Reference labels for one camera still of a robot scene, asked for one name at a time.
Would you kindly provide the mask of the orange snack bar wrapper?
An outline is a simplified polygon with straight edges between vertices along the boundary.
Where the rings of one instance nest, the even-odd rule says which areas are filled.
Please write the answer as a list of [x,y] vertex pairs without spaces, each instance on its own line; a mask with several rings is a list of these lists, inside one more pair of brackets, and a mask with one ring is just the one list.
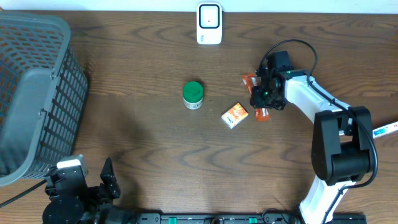
[[[245,74],[242,76],[243,84],[248,90],[249,94],[252,94],[252,89],[254,86],[260,84],[260,78],[255,76],[255,74]],[[266,108],[255,109],[255,117],[257,121],[263,122],[271,119],[269,112]]]

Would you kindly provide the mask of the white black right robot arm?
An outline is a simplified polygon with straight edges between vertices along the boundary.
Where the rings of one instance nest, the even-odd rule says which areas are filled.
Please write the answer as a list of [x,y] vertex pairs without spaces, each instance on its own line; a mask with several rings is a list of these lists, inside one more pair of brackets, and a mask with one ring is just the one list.
[[376,173],[377,155],[371,114],[352,107],[323,89],[309,71],[294,69],[286,51],[266,53],[251,90],[255,109],[283,110],[295,105],[312,123],[312,167],[315,178],[298,206],[300,223],[328,223],[344,194],[359,188],[366,174]]

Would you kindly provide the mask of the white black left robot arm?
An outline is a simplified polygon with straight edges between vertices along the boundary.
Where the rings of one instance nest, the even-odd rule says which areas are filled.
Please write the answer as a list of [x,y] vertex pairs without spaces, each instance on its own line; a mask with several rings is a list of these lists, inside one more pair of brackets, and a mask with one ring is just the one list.
[[105,160],[100,173],[102,183],[89,187],[88,169],[84,156],[68,156],[57,162],[45,176],[45,193],[50,203],[46,206],[44,223],[135,223],[137,215],[113,205],[121,191],[110,158]]

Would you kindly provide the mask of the small orange white box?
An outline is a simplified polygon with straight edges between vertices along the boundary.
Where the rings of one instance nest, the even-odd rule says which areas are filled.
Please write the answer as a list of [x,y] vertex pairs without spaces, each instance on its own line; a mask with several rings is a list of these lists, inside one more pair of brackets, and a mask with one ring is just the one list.
[[243,121],[248,115],[249,113],[242,106],[242,104],[236,103],[227,112],[221,115],[221,119],[226,123],[226,125],[230,129],[233,129],[241,121]]

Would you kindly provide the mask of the white blue tube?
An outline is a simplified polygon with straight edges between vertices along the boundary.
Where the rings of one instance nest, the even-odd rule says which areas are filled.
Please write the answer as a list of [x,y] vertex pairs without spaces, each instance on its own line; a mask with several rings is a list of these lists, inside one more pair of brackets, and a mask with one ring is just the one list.
[[397,130],[398,130],[398,122],[396,121],[394,123],[387,124],[387,125],[384,125],[384,126],[374,129],[373,130],[373,138],[376,139],[376,138],[394,133]]

